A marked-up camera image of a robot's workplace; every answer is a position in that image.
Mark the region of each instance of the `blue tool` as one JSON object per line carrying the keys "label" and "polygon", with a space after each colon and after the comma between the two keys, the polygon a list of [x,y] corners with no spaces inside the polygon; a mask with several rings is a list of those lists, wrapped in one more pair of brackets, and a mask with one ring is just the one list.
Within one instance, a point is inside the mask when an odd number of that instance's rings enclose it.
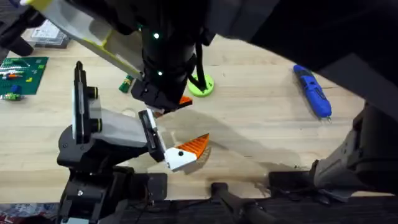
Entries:
{"label": "blue tool", "polygon": [[313,74],[300,65],[294,65],[293,71],[296,74],[304,90],[304,94],[310,103],[312,110],[319,118],[326,118],[330,122],[331,106],[321,86]]}

